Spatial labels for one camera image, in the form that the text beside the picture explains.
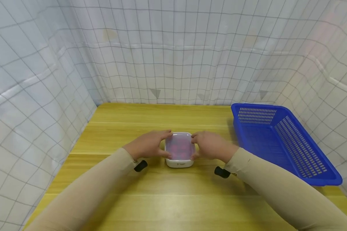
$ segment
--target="blue plastic basket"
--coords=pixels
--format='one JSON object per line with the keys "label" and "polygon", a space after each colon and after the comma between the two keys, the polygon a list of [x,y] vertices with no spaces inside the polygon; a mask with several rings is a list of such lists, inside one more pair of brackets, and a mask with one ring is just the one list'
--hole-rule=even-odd
{"label": "blue plastic basket", "polygon": [[341,185],[343,179],[292,112],[281,106],[232,104],[239,144],[310,185]]}

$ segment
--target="beige sleeve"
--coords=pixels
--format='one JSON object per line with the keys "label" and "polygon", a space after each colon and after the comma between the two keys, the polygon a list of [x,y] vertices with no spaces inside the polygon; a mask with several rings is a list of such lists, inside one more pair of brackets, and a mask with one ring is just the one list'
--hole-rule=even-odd
{"label": "beige sleeve", "polygon": [[136,163],[123,148],[72,182],[28,226],[26,231],[76,231],[91,217],[118,178]]}
{"label": "beige sleeve", "polygon": [[329,199],[292,173],[243,148],[225,169],[256,192],[289,224],[298,230],[347,230],[347,216]]}

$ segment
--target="white container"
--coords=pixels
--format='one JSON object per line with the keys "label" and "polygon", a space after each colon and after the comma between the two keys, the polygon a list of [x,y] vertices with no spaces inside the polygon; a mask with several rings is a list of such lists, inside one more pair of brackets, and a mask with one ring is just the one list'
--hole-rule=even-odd
{"label": "white container", "polygon": [[172,155],[171,160],[166,158],[168,167],[187,168],[194,163],[190,157],[195,152],[195,144],[191,143],[191,134],[188,132],[174,132],[173,136],[166,139],[164,150]]}

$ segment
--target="white backdrop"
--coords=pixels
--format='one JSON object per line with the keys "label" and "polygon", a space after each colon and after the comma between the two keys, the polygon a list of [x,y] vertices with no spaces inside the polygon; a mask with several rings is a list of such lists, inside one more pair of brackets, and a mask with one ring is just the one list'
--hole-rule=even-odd
{"label": "white backdrop", "polygon": [[283,105],[347,195],[347,0],[0,0],[0,230],[103,102]]}

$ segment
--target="yellow wood grain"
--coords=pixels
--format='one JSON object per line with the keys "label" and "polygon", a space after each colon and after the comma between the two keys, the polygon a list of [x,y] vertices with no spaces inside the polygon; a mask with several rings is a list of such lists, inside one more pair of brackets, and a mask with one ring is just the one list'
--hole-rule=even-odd
{"label": "yellow wood grain", "polygon": [[[103,104],[98,107],[28,223],[73,180],[135,137],[151,130],[202,130],[237,143],[229,106]],[[234,176],[214,175],[218,160],[197,160],[190,168],[169,168],[147,159],[100,205],[84,230],[294,230],[251,187]],[[338,187],[319,192],[347,214]]]}

